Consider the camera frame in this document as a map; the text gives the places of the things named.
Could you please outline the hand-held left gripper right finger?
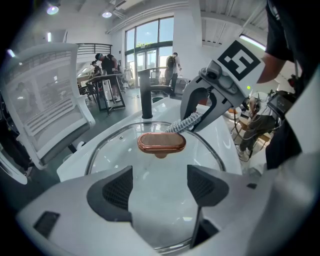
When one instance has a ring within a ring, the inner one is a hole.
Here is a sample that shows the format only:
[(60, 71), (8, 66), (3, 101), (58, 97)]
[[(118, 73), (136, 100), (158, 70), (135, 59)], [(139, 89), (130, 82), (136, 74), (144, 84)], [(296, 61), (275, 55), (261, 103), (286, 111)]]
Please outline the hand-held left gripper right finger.
[(320, 151), (302, 153), (266, 171), (244, 176), (187, 167), (198, 206), (187, 256), (294, 256), (310, 254), (320, 220)]

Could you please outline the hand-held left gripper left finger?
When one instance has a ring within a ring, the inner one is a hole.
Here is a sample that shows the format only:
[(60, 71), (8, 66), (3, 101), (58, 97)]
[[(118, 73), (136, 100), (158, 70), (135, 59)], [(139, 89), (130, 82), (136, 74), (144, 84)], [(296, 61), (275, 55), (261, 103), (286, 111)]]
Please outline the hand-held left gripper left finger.
[(60, 182), (16, 217), (44, 256), (159, 256), (134, 230), (133, 168)]

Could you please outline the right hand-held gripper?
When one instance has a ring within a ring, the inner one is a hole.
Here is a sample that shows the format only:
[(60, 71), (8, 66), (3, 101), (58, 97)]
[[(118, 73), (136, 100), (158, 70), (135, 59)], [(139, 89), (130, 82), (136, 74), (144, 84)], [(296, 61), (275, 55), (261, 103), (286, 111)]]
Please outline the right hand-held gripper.
[(261, 58), (236, 39), (221, 46), (207, 67), (185, 87), (180, 104), (180, 119), (188, 118), (197, 105), (208, 98), (211, 107), (193, 127), (200, 132), (231, 107), (238, 107), (253, 91), (265, 64)]

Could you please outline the grey scrubbing sponge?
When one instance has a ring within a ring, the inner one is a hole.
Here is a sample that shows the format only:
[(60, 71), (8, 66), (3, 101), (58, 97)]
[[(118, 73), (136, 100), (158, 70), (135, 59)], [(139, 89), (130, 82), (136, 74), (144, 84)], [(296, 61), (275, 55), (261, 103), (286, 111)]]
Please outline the grey scrubbing sponge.
[(179, 119), (172, 123), (164, 133), (182, 133), (185, 130), (193, 128), (197, 125), (202, 119), (202, 114), (199, 112), (193, 112), (189, 117), (186, 119)]

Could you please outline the glass pot lid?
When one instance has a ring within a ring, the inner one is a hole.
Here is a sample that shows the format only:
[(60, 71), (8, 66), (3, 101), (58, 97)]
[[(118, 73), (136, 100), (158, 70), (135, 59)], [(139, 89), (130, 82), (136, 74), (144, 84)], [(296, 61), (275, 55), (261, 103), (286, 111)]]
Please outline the glass pot lid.
[(131, 213), (134, 230), (162, 255), (191, 243), (198, 207), (188, 188), (187, 166), (226, 169), (200, 135), (168, 129), (160, 121), (126, 125), (95, 147), (85, 169), (85, 175), (113, 175), (132, 167), (132, 174), (116, 181), (106, 196)]

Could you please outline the person's right forearm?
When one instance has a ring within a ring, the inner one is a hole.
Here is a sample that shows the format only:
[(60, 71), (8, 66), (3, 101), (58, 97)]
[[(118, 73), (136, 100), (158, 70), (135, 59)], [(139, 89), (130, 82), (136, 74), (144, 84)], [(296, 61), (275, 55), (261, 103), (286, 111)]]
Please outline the person's right forearm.
[(265, 66), (257, 81), (258, 84), (264, 84), (274, 80), (280, 74), (286, 63), (286, 60), (279, 59), (266, 52), (262, 57), (262, 61)]

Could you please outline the white sink basin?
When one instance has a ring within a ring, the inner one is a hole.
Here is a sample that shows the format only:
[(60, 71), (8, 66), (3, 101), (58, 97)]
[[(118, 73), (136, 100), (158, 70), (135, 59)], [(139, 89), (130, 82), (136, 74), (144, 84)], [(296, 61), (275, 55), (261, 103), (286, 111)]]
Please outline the white sink basin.
[(232, 136), (223, 117), (197, 133), (184, 132), (184, 150), (157, 158), (139, 150), (144, 133), (159, 133), (180, 117), (180, 101), (164, 98), (152, 106), (152, 118), (143, 119), (140, 101), (120, 120), (95, 116), (94, 129), (81, 140), (85, 145), (57, 169), (64, 182), (107, 171), (114, 174), (132, 166), (133, 189), (128, 209), (133, 228), (160, 254), (187, 249), (196, 223), (197, 204), (187, 186), (187, 166), (241, 174)]

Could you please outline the black faucet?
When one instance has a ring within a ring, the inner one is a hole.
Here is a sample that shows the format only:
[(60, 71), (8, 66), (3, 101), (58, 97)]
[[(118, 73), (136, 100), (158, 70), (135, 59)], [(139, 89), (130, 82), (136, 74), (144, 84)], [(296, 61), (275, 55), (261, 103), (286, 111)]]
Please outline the black faucet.
[(173, 93), (173, 89), (167, 85), (151, 85), (151, 71), (159, 70), (159, 67), (147, 68), (137, 72), (139, 77), (139, 90), (141, 99), (142, 118), (151, 119), (152, 114), (152, 91), (162, 91), (166, 94)]

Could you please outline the white mesh office chair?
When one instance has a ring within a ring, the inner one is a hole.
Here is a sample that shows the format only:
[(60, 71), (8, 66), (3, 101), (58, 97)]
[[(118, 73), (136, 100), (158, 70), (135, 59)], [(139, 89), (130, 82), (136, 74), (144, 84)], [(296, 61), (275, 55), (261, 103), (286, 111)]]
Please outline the white mesh office chair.
[(77, 86), (78, 49), (63, 42), (32, 46), (0, 70), (0, 97), (29, 168), (45, 169), (96, 123)]

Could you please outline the chest-mounted monitor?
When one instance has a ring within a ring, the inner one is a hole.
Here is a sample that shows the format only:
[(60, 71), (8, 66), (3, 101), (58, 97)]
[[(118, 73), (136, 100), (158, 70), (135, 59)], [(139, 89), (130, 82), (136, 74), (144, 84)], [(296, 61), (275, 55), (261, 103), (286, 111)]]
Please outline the chest-mounted monitor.
[(267, 106), (281, 120), (285, 119), (285, 114), (295, 103), (297, 97), (291, 92), (279, 90), (273, 95), (267, 103)]

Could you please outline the long tube ceiling lamp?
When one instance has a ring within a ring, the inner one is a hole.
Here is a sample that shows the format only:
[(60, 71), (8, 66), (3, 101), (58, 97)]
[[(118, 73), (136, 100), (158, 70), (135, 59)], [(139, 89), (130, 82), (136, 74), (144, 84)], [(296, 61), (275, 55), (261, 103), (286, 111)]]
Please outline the long tube ceiling lamp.
[(249, 37), (249, 36), (247, 36), (245, 34), (240, 34), (239, 38), (244, 40), (244, 41), (246, 41), (246, 42), (248, 42), (248, 43), (250, 43), (250, 44), (252, 44), (252, 45), (254, 45), (254, 46), (256, 46), (256, 47), (258, 47), (258, 48), (260, 48), (263, 51), (266, 50), (266, 46), (265, 45), (263, 45), (262, 43), (256, 41), (255, 39), (253, 39), (253, 38), (251, 38), (251, 37)]

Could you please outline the black balcony railing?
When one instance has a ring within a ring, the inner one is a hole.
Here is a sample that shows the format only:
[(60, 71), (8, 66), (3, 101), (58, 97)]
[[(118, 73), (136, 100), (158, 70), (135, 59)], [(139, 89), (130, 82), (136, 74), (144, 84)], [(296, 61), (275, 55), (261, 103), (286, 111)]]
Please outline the black balcony railing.
[(111, 54), (112, 45), (104, 43), (77, 43), (78, 55)]

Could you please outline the person's black t-shirt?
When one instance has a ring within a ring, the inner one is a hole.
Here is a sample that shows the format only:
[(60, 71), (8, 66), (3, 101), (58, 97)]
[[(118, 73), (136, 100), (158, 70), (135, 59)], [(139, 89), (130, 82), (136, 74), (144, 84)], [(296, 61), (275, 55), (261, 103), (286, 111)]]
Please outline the person's black t-shirt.
[[(305, 4), (294, 0), (267, 0), (268, 35), (265, 53), (278, 59), (299, 64), (301, 76), (294, 86), (299, 98), (320, 65), (320, 48), (311, 39), (309, 26), (317, 21), (320, 3), (308, 0)], [(278, 168), (301, 152), (298, 140), (287, 121), (276, 131), (265, 149), (268, 170)]]

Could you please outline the black frame table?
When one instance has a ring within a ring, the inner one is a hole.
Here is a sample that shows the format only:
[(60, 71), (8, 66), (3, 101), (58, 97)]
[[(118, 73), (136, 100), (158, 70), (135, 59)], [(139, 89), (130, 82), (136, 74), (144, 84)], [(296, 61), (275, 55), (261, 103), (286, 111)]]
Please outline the black frame table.
[[(97, 106), (100, 112), (106, 112), (108, 115), (115, 110), (118, 109), (124, 109), (126, 107), (124, 98), (123, 98), (123, 93), (124, 91), (121, 90), (120, 84), (119, 84), (119, 77), (122, 75), (120, 73), (118, 74), (110, 74), (110, 75), (100, 75), (100, 76), (95, 76), (89, 79), (86, 82), (86, 87), (88, 88), (89, 85), (93, 86), (94, 88), (94, 98), (97, 102)], [(121, 104), (116, 103), (114, 96), (112, 94), (112, 87), (110, 84), (110, 79), (116, 79), (116, 92), (118, 93), (118, 98), (120, 99)], [(109, 106), (109, 100), (106, 97), (106, 92), (108, 92), (104, 88), (104, 82), (107, 82), (107, 89), (109, 89), (110, 92), (110, 97), (112, 100), (111, 106)]]

